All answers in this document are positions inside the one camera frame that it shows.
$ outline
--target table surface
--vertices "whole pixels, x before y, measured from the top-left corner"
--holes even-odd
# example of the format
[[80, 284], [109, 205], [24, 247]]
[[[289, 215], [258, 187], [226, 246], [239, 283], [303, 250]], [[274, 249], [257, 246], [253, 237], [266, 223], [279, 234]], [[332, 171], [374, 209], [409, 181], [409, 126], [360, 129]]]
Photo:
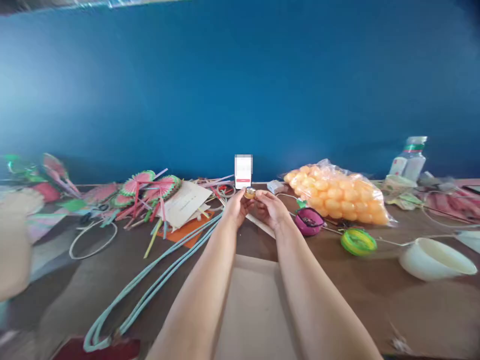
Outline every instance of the table surface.
[[[282, 196], [281, 200], [289, 210], [297, 208], [293, 198]], [[387, 209], [398, 221], [398, 226], [366, 226], [376, 238], [403, 244], [422, 236], [452, 233], [428, 220], [420, 210], [403, 211], [395, 206]], [[459, 224], [445, 218], [442, 220]], [[70, 245], [77, 224], [77, 218], [66, 218], [40, 241], [40, 245], [52, 239], [61, 239]], [[121, 229], [122, 224], [119, 223], [115, 241], [103, 252], [82, 261], [72, 261], [64, 251], [38, 269], [23, 293], [0, 303], [0, 329], [55, 335], [86, 334], [128, 282], [172, 245], [170, 241], [157, 237], [150, 256], [143, 259], [154, 225], [146, 224], [125, 231]], [[98, 242], [109, 237], [109, 231], [108, 227], [88, 231], [78, 246], [85, 251], [98, 247]], [[457, 249], [480, 267], [477, 252], [453, 238], [438, 240]], [[479, 357], [480, 274], [423, 282], [401, 268], [395, 254], [402, 248], [397, 246], [379, 242], [376, 256], [380, 258], [359, 258], [346, 252], [339, 236], [329, 231], [322, 230], [306, 241], [382, 354], [395, 353], [391, 345], [394, 326], [415, 354], [452, 359]], [[123, 322], [150, 284], [186, 251], [182, 247], [167, 256], [148, 274], [113, 310], [103, 328], [104, 335]], [[148, 342], [155, 339], [202, 251], [203, 248], [165, 283], [132, 325], [128, 336]], [[236, 253], [278, 261], [275, 240], [249, 220], [245, 220], [239, 230]]]

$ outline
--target plastic bottle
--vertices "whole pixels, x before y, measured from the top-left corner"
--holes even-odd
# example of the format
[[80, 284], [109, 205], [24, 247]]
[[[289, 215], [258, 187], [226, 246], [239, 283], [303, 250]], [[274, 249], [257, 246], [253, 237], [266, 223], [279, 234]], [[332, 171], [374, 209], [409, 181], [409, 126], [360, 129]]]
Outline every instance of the plastic bottle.
[[399, 175], [416, 182], [427, 160], [422, 155], [426, 141], [426, 136], [410, 136], [403, 152], [393, 159], [389, 175]]

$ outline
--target blue hose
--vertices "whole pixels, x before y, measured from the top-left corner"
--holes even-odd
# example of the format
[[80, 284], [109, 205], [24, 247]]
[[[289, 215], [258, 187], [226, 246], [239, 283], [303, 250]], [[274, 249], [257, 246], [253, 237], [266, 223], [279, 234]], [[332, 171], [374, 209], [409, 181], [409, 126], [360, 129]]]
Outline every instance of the blue hose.
[[100, 331], [102, 330], [102, 326], [105, 323], [105, 320], [109, 316], [112, 309], [125, 297], [127, 296], [130, 291], [140, 282], [142, 279], [157, 265], [163, 258], [167, 255], [173, 253], [175, 250], [180, 248], [183, 244], [188, 242], [190, 239], [201, 233], [204, 229], [211, 226], [210, 229], [203, 235], [199, 241], [185, 254], [180, 256], [172, 265], [168, 267], [167, 270], [153, 283], [152, 286], [143, 294], [141, 299], [135, 305], [135, 308], [132, 310], [130, 315], [125, 319], [125, 321], [120, 325], [117, 329], [117, 333], [119, 335], [125, 334], [130, 326], [134, 323], [137, 317], [140, 315], [142, 310], [147, 306], [150, 300], [155, 296], [156, 293], [163, 287], [163, 285], [167, 282], [167, 280], [177, 271], [177, 269], [187, 261], [195, 252], [207, 242], [207, 240], [212, 235], [213, 230], [217, 226], [218, 221], [222, 217], [222, 213], [211, 219], [210, 221], [206, 222], [198, 229], [192, 231], [188, 235], [186, 235], [182, 240], [173, 244], [167, 251], [165, 251], [158, 259], [153, 261], [150, 265], [148, 265], [145, 269], [143, 269], [135, 278], [130, 281], [130, 283], [118, 294], [118, 296], [113, 300], [113, 302], [102, 312], [102, 314], [98, 317], [98, 319], [93, 323], [90, 330], [88, 330], [85, 340], [83, 341], [83, 349], [87, 353], [91, 353], [95, 350], [101, 350], [108, 348], [112, 343], [112, 336], [107, 337], [106, 339], [100, 341]]

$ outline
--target pink cup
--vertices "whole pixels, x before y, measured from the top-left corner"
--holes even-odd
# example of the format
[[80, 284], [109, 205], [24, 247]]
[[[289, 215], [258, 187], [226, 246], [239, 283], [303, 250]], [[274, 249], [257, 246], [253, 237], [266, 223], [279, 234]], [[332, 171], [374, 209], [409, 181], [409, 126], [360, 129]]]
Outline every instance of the pink cup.
[[324, 223], [323, 217], [311, 207], [304, 207], [298, 210], [295, 216], [295, 224], [303, 236], [317, 235]]

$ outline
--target yellow straw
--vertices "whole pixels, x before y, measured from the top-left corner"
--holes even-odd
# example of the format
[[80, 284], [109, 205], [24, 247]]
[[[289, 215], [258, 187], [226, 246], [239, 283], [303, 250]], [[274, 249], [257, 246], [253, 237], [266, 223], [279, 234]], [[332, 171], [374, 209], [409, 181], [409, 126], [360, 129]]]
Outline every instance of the yellow straw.
[[210, 216], [205, 211], [203, 211], [201, 208], [198, 208], [198, 211], [201, 212], [203, 215], [205, 215], [205, 217], [207, 219], [210, 219]]
[[152, 245], [154, 244], [155, 237], [157, 236], [157, 232], [160, 229], [160, 226], [162, 226], [163, 220], [161, 218], [158, 219], [158, 222], [155, 225], [155, 230], [153, 230], [153, 236], [151, 237], [150, 245], [148, 245], [148, 249], [145, 252], [145, 255], [143, 256], [144, 259], [146, 259], [149, 256], [150, 249], [152, 248]]

